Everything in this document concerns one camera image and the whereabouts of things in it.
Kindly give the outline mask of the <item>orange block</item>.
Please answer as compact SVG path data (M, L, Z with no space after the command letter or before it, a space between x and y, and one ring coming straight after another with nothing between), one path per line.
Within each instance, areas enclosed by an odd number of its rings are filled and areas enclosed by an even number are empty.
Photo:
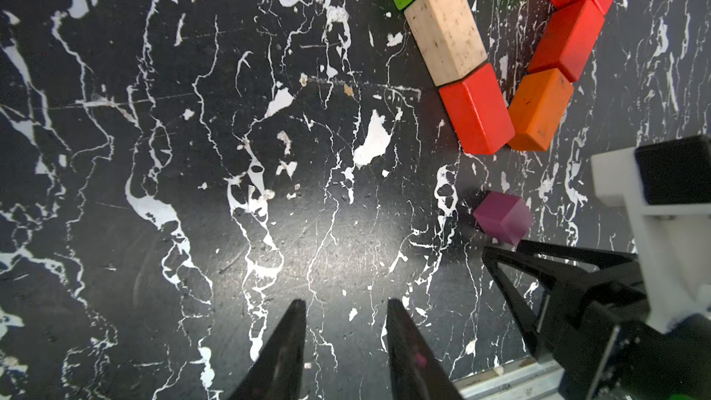
M508 142L517 151L546 151L563 118L573 85L557 68L527 74L508 112L515 129Z

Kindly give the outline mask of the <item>purple cube block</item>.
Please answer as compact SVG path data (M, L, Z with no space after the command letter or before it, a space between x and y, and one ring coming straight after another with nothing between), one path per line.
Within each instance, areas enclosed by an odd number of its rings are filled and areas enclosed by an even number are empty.
M490 192L474 209L473 216L488 236L517 246L533 225L533 215L519 196Z

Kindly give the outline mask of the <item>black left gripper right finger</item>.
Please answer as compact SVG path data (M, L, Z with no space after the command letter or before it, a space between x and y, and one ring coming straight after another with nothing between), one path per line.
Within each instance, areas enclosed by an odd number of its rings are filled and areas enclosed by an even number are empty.
M388 300L386 331L394 399L463 399L398 299Z

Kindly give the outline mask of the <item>natural wood block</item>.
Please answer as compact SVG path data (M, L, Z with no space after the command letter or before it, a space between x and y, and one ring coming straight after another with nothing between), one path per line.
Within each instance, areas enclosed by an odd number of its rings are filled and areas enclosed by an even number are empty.
M436 86L459 81L488 61L468 0L415 0L405 18Z

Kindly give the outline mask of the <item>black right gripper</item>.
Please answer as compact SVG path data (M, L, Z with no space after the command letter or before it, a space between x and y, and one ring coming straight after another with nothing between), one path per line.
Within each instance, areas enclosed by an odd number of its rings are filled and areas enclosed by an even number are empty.
M587 263L596 272L541 256ZM649 326L646 296L634 273L637 255L521 241L515 251L486 246L483 264L501 290L528 353L550 361L535 314L502 265L533 276L548 296L555 289L558 316L555 360L563 367L559 394L596 399L620 391L634 399L707 399L710 396L710 320L692 314L661 333Z

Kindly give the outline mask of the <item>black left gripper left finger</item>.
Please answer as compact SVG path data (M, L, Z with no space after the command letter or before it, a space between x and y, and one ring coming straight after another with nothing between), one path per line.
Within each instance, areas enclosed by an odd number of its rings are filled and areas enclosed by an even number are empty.
M304 370L306 329L306 302L295 299L264 345L257 362L229 400L298 399Z

